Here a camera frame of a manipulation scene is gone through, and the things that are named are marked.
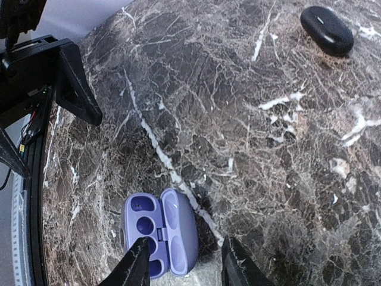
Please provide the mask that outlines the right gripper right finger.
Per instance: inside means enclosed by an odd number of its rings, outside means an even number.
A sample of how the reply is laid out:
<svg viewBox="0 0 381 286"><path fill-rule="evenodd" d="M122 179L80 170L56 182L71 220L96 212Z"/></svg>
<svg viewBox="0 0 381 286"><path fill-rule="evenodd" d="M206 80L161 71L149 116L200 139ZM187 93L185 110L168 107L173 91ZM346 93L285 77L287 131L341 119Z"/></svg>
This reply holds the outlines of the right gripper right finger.
<svg viewBox="0 0 381 286"><path fill-rule="evenodd" d="M258 268L243 245L235 238L226 236L221 248L222 285L270 285L272 283Z"/></svg>

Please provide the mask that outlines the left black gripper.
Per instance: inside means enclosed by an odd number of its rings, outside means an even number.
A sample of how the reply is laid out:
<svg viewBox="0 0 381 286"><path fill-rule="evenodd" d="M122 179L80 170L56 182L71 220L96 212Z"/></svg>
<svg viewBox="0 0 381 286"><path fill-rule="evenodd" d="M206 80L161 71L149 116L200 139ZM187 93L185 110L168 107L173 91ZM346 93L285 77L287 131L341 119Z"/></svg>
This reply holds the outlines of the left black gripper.
<svg viewBox="0 0 381 286"><path fill-rule="evenodd" d="M98 126L102 111L86 79L79 47L69 39L48 35L1 53L1 125L11 125L32 109L31 93L56 84L56 103ZM4 128L1 163L30 178L30 170Z"/></svg>

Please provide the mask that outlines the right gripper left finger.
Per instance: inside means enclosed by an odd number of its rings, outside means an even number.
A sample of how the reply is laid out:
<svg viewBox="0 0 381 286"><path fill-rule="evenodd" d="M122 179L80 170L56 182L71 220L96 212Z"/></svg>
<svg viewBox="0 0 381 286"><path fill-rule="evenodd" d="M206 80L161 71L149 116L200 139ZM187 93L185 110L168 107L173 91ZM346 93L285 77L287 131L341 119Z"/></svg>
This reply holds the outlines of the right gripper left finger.
<svg viewBox="0 0 381 286"><path fill-rule="evenodd" d="M138 238L114 270L99 286L147 286L149 276L149 246L147 237Z"/></svg>

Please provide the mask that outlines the purple charging case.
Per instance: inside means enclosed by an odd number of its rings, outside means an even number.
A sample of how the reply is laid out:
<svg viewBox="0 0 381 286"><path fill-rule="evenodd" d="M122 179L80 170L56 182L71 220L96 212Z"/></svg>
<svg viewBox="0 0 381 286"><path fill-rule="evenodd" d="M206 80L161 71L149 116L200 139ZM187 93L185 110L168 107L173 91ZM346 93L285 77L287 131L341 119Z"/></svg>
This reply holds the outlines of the purple charging case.
<svg viewBox="0 0 381 286"><path fill-rule="evenodd" d="M124 251L140 237L147 237L149 274L161 278L170 271L187 275L196 265L199 251L195 214L188 198L173 188L160 198L145 192L130 195L123 204L121 230Z"/></svg>

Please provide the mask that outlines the black earbud charging case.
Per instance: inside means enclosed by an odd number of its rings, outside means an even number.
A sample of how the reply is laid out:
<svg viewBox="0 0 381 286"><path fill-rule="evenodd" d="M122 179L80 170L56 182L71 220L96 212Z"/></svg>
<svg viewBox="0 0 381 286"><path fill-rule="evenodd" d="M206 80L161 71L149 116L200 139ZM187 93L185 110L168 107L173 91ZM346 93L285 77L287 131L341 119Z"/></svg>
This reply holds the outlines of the black earbud charging case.
<svg viewBox="0 0 381 286"><path fill-rule="evenodd" d="M354 46L349 27L328 8L308 7L302 11L300 22L312 40L328 55L346 57Z"/></svg>

